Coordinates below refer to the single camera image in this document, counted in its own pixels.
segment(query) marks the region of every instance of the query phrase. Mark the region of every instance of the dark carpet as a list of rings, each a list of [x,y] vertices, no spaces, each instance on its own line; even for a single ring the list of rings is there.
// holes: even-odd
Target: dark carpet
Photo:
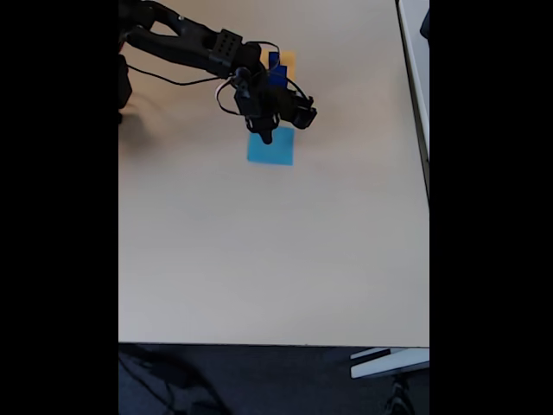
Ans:
[[[382,415],[392,377],[352,380],[349,356],[360,348],[280,346],[143,345],[178,356],[197,367],[217,390],[232,415]],[[121,354],[129,369],[165,399],[168,392]],[[416,415],[429,414],[429,370],[409,373]],[[175,389],[175,407],[210,402],[203,389]],[[119,365],[119,413],[163,415],[166,408]]]

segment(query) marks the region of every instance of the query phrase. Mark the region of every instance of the blue block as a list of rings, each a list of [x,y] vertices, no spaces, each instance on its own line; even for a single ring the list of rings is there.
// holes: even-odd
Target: blue block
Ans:
[[[248,161],[254,163],[294,165],[294,129],[278,127],[273,130],[273,142],[264,144],[259,134],[250,133]]]
[[[288,81],[286,80],[286,67],[279,65],[269,73],[269,85],[276,85],[276,86],[282,86],[285,88],[288,85]]]
[[[277,52],[269,52],[269,67],[274,67],[278,60]]]

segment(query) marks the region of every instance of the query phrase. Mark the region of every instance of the yellow block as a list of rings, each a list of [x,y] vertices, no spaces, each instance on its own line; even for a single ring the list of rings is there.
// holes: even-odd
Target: yellow block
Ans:
[[[269,69],[269,52],[272,51],[272,49],[261,49],[260,61],[267,69]],[[296,52],[292,50],[281,50],[280,64],[286,67],[286,76],[296,81]]]

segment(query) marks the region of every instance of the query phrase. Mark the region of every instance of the black cable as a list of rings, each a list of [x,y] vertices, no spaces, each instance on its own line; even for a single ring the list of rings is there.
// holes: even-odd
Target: black cable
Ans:
[[[165,406],[168,410],[172,411],[172,412],[175,412],[175,409],[173,408],[173,406],[169,405],[169,403],[167,403],[165,401],[165,399],[163,399],[161,396],[159,396],[157,393],[155,393],[151,387],[148,386],[148,384],[146,384],[146,382],[144,382],[142,379],[140,379],[140,377],[138,377],[136,374],[132,373],[131,370],[127,367],[127,365],[124,364],[124,362],[121,360],[121,357],[118,356],[118,359],[119,359],[119,363],[121,364],[121,367],[123,368],[123,370],[132,378],[134,379],[136,382],[138,382],[144,389],[146,389],[154,398],[156,398],[157,400],[159,400],[163,406]]]
[[[308,97],[307,95],[305,94],[305,92],[293,81],[291,80],[288,76],[286,75],[282,75],[281,73],[272,73],[271,75],[276,75],[276,76],[280,76],[281,78],[285,78],[290,84],[292,84],[294,86],[295,89],[297,89],[297,91],[306,99],[308,100]]]
[[[220,78],[215,76],[213,78],[205,78],[203,80],[193,80],[191,82],[175,82],[174,80],[168,80],[167,78],[163,78],[161,75],[158,75],[156,73],[143,71],[142,69],[138,69],[137,67],[133,67],[132,65],[127,64],[127,67],[129,67],[133,71],[137,71],[137,72],[143,73],[145,75],[153,76],[154,78],[157,78],[159,80],[164,80],[165,82],[168,82],[169,84],[173,84],[173,85],[177,85],[177,86],[196,85],[196,84],[201,84],[202,82],[209,82],[210,80],[219,80],[220,79]]]
[[[278,53],[278,59],[276,60],[276,64],[274,67],[271,67],[269,68],[269,72],[276,69],[278,67],[278,65],[280,65],[280,48],[278,47],[278,45],[276,45],[275,43],[271,42],[271,41],[247,41],[246,42],[246,45],[248,43],[256,43],[257,45],[269,45],[269,46],[273,46],[276,48],[276,52]]]
[[[165,389],[167,389],[167,394],[169,395],[169,406],[172,408],[175,407],[175,394],[173,393],[173,389],[171,389],[171,385],[166,381],[165,382]],[[163,415],[170,415],[171,410],[167,409]]]
[[[226,109],[222,104],[221,104],[221,101],[219,100],[219,94],[221,93],[222,90],[224,90],[227,86],[231,85],[231,82],[232,82],[232,78],[230,78],[228,81],[226,82],[223,82],[221,85],[219,85],[217,87],[217,89],[215,90],[215,99],[217,99],[217,104],[219,104],[219,108],[221,110],[223,110],[224,112],[226,112],[227,114],[232,114],[232,115],[238,115],[239,117],[242,116],[242,114],[236,112],[236,111],[233,111],[233,110],[228,110]]]

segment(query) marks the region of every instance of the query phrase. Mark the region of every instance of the table surface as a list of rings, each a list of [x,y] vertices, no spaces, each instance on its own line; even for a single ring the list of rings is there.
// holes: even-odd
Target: table surface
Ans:
[[[428,347],[429,205],[394,1],[162,3],[294,50],[319,115],[296,132],[293,167],[248,163],[218,81],[130,72],[119,341]],[[123,53],[173,80],[206,77]]]

